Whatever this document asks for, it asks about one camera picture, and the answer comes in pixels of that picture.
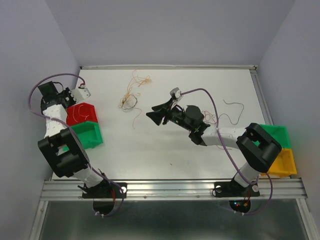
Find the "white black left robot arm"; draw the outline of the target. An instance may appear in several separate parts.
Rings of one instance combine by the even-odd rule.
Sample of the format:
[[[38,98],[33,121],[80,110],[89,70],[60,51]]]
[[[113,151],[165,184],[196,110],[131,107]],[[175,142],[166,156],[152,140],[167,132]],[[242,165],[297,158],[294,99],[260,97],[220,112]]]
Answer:
[[[38,148],[54,174],[83,182],[81,190],[91,197],[106,197],[111,184],[106,175],[94,172],[87,149],[103,143],[95,106],[84,100],[90,92],[84,86],[58,91],[49,81],[38,86],[42,95],[41,113],[46,117],[46,132]]]

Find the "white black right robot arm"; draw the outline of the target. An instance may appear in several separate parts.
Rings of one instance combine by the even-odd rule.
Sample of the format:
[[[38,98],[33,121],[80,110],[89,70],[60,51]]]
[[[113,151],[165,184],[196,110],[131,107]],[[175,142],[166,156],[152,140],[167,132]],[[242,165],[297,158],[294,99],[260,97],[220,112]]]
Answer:
[[[246,162],[236,169],[230,182],[231,192],[235,195],[242,195],[261,173],[267,173],[282,151],[280,143],[258,123],[242,128],[216,127],[205,122],[205,116],[197,106],[183,109],[173,99],[151,109],[146,116],[156,125],[172,122],[188,130],[188,137],[196,145],[240,150]]]

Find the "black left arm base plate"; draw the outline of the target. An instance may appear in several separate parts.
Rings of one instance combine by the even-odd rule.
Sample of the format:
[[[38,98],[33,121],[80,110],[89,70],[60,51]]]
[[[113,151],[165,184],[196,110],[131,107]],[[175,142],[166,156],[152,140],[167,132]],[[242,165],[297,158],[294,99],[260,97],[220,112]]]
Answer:
[[[126,182],[116,182],[114,184],[110,179],[106,180],[106,175],[99,170],[99,177],[102,177],[102,181],[92,187],[88,187],[85,183],[83,186],[78,185],[77,187],[82,190],[83,199],[117,199],[127,197],[127,186]]]

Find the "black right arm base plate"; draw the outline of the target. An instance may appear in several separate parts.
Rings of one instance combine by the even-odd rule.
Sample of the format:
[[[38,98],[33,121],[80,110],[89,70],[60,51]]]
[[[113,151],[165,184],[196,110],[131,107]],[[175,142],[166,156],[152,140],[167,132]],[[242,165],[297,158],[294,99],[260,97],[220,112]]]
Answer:
[[[242,186],[235,180],[236,175],[231,180],[216,181],[211,190],[211,195],[216,198],[245,197],[249,194],[251,197],[259,197],[259,190],[254,191],[253,187],[258,187],[244,182],[246,186]]]

